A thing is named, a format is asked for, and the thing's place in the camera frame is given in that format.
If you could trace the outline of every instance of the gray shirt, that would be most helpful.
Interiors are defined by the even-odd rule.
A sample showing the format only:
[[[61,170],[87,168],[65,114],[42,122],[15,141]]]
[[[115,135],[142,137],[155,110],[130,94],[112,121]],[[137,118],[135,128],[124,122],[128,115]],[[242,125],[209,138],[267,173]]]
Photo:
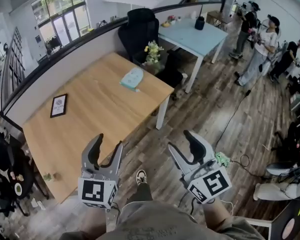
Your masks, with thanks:
[[[80,232],[66,233],[62,240],[83,240]],[[241,217],[226,219],[216,231],[197,224],[187,213],[158,201],[127,204],[114,231],[98,240],[263,240]]]

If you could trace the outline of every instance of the person wearing black cap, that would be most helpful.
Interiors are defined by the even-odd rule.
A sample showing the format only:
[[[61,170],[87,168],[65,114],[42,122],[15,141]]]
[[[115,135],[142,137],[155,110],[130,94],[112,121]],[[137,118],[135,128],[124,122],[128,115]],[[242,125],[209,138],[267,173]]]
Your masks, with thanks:
[[[240,75],[235,72],[238,79],[234,82],[238,86],[245,86],[256,74],[262,72],[262,65],[266,61],[269,53],[273,54],[276,51],[276,44],[278,43],[278,34],[280,32],[280,21],[271,16],[268,22],[268,28],[259,30],[254,41],[253,55],[248,63],[244,74]]]
[[[270,72],[269,77],[270,80],[273,82],[274,78],[278,81],[279,76],[285,72],[291,65],[292,62],[296,64],[297,67],[300,67],[296,60],[297,51],[300,48],[300,40],[295,42],[290,42],[286,52],[283,54],[282,59],[280,62],[276,64],[274,69]]]
[[[242,15],[243,23],[241,25],[241,31],[236,42],[236,49],[229,54],[232,58],[239,59],[242,57],[246,41],[250,36],[250,31],[252,28],[257,27],[257,11],[260,11],[259,5],[255,2],[252,2],[251,11],[246,15]]]

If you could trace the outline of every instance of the light blue table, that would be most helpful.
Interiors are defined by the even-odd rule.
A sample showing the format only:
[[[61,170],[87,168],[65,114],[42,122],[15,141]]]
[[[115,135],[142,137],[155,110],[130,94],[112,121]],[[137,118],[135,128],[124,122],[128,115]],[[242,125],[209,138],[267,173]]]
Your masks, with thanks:
[[[161,39],[166,40],[198,57],[186,86],[186,93],[189,93],[191,90],[204,56],[218,45],[211,62],[215,63],[221,47],[228,35],[221,29],[208,23],[204,24],[203,30],[197,30],[195,29],[195,23],[195,19],[183,18],[181,21],[177,21],[170,27],[159,27],[159,37]]]

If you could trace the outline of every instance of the chair headrest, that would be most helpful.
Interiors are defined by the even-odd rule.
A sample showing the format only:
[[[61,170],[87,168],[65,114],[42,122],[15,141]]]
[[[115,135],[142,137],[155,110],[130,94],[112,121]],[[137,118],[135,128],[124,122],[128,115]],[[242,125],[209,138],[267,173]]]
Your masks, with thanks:
[[[146,23],[151,22],[156,19],[155,14],[149,8],[140,8],[130,10],[127,13],[128,16],[128,26],[131,26],[136,23]]]

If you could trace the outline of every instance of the white t-shirt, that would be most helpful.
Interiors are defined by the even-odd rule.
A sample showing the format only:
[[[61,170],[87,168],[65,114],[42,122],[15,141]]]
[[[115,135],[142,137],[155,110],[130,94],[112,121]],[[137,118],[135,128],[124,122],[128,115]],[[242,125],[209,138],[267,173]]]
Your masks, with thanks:
[[[278,39],[278,35],[276,32],[267,32],[267,29],[264,31],[261,31],[260,33],[260,39],[264,40],[264,44],[266,46],[276,46],[276,42]],[[266,49],[266,47],[264,46],[264,44],[262,43],[261,45],[259,45],[257,42],[254,45],[254,48],[262,55],[264,56],[268,56],[269,51]]]

